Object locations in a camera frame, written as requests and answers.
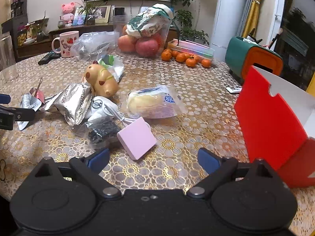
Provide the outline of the tangerine three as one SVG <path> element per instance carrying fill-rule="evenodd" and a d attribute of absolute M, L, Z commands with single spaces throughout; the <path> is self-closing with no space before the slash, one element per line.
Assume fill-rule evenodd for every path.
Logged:
<path fill-rule="evenodd" d="M 195 59 L 189 58 L 185 61 L 186 65 L 190 68 L 196 67 L 197 61 Z"/>

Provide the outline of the tissue paper pack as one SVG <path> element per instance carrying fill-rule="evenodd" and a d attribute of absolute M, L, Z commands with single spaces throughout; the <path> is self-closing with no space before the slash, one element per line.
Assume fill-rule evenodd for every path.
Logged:
<path fill-rule="evenodd" d="M 117 56 L 102 55 L 97 62 L 107 69 L 118 83 L 120 82 L 124 73 L 124 64 Z"/>

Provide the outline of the green leafy houseplant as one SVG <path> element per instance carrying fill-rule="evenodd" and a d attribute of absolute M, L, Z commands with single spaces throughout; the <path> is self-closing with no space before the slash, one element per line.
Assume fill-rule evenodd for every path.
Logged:
<path fill-rule="evenodd" d="M 182 8 L 175 10 L 173 26 L 177 30 L 177 35 L 180 41 L 195 41 L 198 40 L 201 44 L 209 44 L 209 35 L 204 30 L 197 30 L 199 22 L 201 5 L 197 6 L 197 18 L 193 23 L 193 13 L 188 10 L 193 0 L 169 0 L 171 5 L 181 5 Z"/>

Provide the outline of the pink square charger box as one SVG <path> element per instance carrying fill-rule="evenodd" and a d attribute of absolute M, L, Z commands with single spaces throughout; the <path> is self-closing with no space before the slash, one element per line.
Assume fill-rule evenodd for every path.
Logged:
<path fill-rule="evenodd" d="M 120 130 L 117 137 L 132 160 L 139 160 L 157 143 L 149 124 L 142 117 Z"/>

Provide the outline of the tangerine one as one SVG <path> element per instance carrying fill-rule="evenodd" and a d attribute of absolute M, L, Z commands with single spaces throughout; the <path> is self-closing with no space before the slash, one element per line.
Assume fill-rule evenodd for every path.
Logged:
<path fill-rule="evenodd" d="M 169 51 L 164 51 L 161 53 L 161 59 L 163 61 L 170 61 L 172 58 L 172 53 Z"/>

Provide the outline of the bread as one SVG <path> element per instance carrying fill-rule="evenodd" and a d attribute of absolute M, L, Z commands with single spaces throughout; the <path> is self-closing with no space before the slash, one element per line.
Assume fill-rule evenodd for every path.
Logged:
<path fill-rule="evenodd" d="M 172 85 L 132 91 L 122 108 L 132 118 L 164 119 L 187 113 L 186 105 Z"/>

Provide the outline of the small silver foil packet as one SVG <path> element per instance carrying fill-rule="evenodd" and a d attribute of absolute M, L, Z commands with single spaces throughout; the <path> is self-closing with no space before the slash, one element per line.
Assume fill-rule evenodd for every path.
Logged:
<path fill-rule="evenodd" d="M 21 108 L 28 109 L 29 111 L 26 111 L 23 113 L 23 118 L 20 122 L 18 122 L 18 128 L 20 131 L 25 129 L 29 122 L 32 122 L 35 119 L 35 113 L 38 111 L 38 109 L 41 107 L 42 102 L 40 99 L 34 97 L 30 93 L 24 94 L 22 96 L 22 100 L 20 103 Z"/>

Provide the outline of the black remote control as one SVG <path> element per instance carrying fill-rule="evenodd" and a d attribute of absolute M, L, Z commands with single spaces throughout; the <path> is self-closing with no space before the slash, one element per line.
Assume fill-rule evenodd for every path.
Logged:
<path fill-rule="evenodd" d="M 50 51 L 48 54 L 46 54 L 39 62 L 38 65 L 46 65 L 51 60 L 55 60 L 61 57 L 61 54 L 55 53 L 53 51 Z"/>

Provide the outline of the pastel folder stack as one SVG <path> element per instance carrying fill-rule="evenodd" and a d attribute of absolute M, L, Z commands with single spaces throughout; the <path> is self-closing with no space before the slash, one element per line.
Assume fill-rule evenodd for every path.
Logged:
<path fill-rule="evenodd" d="M 167 43 L 167 48 L 171 50 L 177 50 L 179 52 L 196 54 L 206 59 L 212 59 L 214 57 L 213 49 L 206 45 L 189 40 L 183 41 L 173 39 Z"/>

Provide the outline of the white cable charger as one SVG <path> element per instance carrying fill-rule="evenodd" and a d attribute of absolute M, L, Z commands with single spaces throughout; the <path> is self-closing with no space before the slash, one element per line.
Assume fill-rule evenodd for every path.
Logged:
<path fill-rule="evenodd" d="M 118 106 L 112 102 L 110 99 L 103 96 L 95 96 L 90 103 L 85 119 L 92 121 L 101 117 L 110 117 L 112 119 L 117 119 L 124 125 L 129 125 L 135 121 L 135 119 L 123 116 L 120 113 Z"/>

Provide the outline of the silver foil snack bag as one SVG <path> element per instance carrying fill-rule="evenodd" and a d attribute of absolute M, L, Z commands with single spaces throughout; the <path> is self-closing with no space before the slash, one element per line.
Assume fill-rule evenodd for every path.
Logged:
<path fill-rule="evenodd" d="M 92 98 L 91 86 L 71 83 L 55 98 L 52 105 L 64 116 L 68 125 L 76 126 L 84 120 Z"/>

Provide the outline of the red cardboard box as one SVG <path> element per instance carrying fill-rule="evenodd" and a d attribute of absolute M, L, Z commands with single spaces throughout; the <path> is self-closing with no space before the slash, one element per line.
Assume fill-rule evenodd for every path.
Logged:
<path fill-rule="evenodd" d="M 314 185 L 314 96 L 251 66 L 234 105 L 249 160 L 265 159 L 290 188 Z"/>

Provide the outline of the small black items bag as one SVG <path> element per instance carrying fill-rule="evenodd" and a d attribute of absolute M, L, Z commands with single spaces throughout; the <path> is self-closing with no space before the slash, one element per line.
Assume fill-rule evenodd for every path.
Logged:
<path fill-rule="evenodd" d="M 117 133 L 121 128 L 109 117 L 100 117 L 86 121 L 74 128 L 76 136 L 88 141 L 90 148 L 104 150 L 119 145 Z"/>

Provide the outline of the red apple left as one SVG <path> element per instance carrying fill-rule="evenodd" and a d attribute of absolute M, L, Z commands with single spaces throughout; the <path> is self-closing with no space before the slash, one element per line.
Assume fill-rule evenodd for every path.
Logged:
<path fill-rule="evenodd" d="M 136 48 L 137 38 L 129 35 L 123 35 L 118 38 L 118 47 L 122 52 L 133 53 Z"/>

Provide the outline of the yellow spotted toy figure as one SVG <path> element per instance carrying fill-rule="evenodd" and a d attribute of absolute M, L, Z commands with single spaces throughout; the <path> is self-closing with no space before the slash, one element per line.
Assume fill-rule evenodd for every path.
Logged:
<path fill-rule="evenodd" d="M 84 77 L 94 89 L 95 96 L 112 98 L 119 90 L 114 75 L 102 65 L 95 63 L 88 65 Z"/>

